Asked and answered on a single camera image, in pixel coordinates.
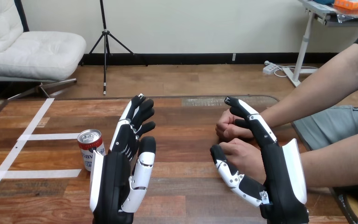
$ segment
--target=tripod leg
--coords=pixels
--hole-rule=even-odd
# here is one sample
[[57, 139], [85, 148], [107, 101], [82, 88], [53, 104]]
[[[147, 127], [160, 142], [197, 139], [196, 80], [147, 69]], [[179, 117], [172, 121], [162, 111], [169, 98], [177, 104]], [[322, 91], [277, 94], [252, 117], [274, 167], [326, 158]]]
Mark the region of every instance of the tripod leg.
[[106, 95], [106, 40], [108, 39], [107, 35], [103, 42], [103, 53], [104, 53], [104, 64], [103, 64], [103, 94]]
[[102, 33], [102, 35], [99, 37], [98, 41], [95, 43], [95, 45], [93, 46], [93, 48], [91, 49], [91, 51], [90, 51], [89, 54], [92, 54], [92, 52], [94, 51], [95, 47], [96, 47], [96, 46], [99, 44], [99, 42], [101, 41], [102, 37], [103, 37], [103, 33]]
[[[109, 36], [111, 36], [115, 41], [117, 41], [117, 43], [119, 43], [123, 48], [125, 48], [128, 52], [130, 52], [133, 56], [137, 56], [136, 54], [134, 54], [134, 52], [132, 52], [130, 49], [128, 49], [124, 44], [122, 44], [117, 38], [115, 38], [111, 33], [109, 33]], [[147, 66], [147, 62], [143, 57], [140, 57], [141, 60], [143, 61], [144, 65]]]
[[106, 70], [108, 70], [108, 66], [109, 66], [109, 61], [110, 61], [110, 48], [109, 48], [109, 38], [106, 37], [106, 51], [108, 52], [108, 55], [107, 55], [107, 65], [106, 65]]

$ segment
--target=electrical cable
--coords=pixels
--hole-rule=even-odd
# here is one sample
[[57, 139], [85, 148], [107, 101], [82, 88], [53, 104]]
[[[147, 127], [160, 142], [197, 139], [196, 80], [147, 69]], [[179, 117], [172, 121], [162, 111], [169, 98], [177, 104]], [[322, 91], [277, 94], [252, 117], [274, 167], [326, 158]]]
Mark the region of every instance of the electrical cable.
[[[277, 71], [279, 71], [279, 70], [281, 70], [281, 71], [283, 71], [283, 69], [284, 68], [289, 68], [289, 69], [291, 69], [291, 70], [294, 70], [294, 68], [295, 68], [295, 66], [293, 66], [293, 65], [290, 65], [290, 66], [281, 66], [281, 65], [277, 65], [278, 66], [278, 70], [276, 70], [276, 71], [274, 71], [274, 75], [276, 75], [276, 76], [278, 76], [278, 77], [282, 77], [282, 78], [284, 78], [284, 77], [287, 77], [286, 75], [285, 76], [280, 76], [280, 75], [278, 75], [276, 72]], [[307, 69], [319, 69], [319, 68], [317, 68], [317, 67], [312, 67], [312, 66], [301, 66], [301, 69], [303, 69], [303, 68], [307, 68]]]

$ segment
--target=white desk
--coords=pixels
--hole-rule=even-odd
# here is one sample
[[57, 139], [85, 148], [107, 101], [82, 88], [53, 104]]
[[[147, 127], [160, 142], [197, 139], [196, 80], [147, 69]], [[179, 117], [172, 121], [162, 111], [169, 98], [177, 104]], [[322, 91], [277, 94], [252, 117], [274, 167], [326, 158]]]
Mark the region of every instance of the white desk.
[[328, 27], [358, 27], [358, 20], [346, 21], [343, 23], [338, 22], [336, 10], [330, 6], [321, 5], [314, 1], [299, 0], [305, 7], [305, 12], [308, 14], [308, 24], [303, 36], [303, 42], [301, 43], [300, 52], [298, 53], [296, 67], [294, 72], [289, 68], [284, 68], [283, 72], [287, 75], [290, 81], [295, 87], [301, 82], [298, 79], [300, 74], [311, 74], [317, 71], [317, 69], [301, 69], [304, 61], [305, 52], [307, 51], [308, 42], [310, 40], [310, 34], [312, 30], [313, 21], [317, 20], [319, 23]]

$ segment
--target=orange box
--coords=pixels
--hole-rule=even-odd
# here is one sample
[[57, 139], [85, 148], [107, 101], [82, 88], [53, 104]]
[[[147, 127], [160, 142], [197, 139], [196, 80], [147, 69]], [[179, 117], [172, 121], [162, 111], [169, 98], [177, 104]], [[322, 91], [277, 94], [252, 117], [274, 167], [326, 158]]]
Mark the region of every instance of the orange box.
[[335, 0], [334, 5], [350, 10], [356, 10], [358, 9], [358, 0]]

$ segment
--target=aluminum can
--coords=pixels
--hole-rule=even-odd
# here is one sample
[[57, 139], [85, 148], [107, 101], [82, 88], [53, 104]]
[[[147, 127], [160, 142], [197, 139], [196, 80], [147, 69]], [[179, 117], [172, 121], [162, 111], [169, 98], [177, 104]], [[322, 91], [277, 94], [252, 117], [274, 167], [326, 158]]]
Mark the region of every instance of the aluminum can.
[[82, 131], [77, 137], [77, 142], [82, 151], [84, 167], [91, 171], [93, 151], [96, 150], [101, 155], [106, 155], [101, 132], [96, 129]]

